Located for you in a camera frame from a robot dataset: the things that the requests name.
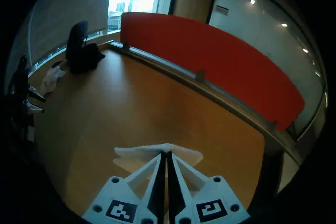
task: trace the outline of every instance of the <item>black chair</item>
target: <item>black chair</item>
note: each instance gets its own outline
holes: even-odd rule
[[[88,26],[87,21],[82,21],[71,28],[66,46],[66,59],[72,74],[96,69],[98,61],[105,57],[99,52],[96,44],[86,45]]]
[[[79,54],[83,44],[86,45],[89,23],[82,21],[75,24],[70,31],[68,44],[66,46],[66,59],[69,60]]]

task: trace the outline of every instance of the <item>skyscraper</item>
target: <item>skyscraper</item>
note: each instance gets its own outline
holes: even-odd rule
[[[132,12],[133,1],[134,1],[134,0],[130,0],[130,1],[129,1],[128,12]]]
[[[117,11],[125,12],[125,2],[117,3]]]

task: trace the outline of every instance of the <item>red partition panel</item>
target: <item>red partition panel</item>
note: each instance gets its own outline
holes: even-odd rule
[[[182,66],[234,95],[285,130],[305,102],[271,60],[210,25],[172,15],[123,13],[121,42]]]

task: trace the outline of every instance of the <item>white cloth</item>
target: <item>white cloth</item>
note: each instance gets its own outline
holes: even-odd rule
[[[197,150],[190,150],[170,143],[125,149],[114,148],[114,151],[119,158],[115,158],[113,162],[131,173],[148,163],[161,151],[172,151],[175,155],[191,166],[195,166],[203,159],[203,154]]]
[[[66,72],[60,69],[60,66],[50,68],[47,75],[43,78],[40,94],[45,95],[48,92],[53,92],[57,86],[57,80],[62,77]]]

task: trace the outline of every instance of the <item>black bag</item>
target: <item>black bag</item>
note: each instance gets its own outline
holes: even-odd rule
[[[96,44],[86,45],[68,59],[70,72],[72,74],[80,74],[94,70],[102,58],[105,58],[105,55],[100,53]]]

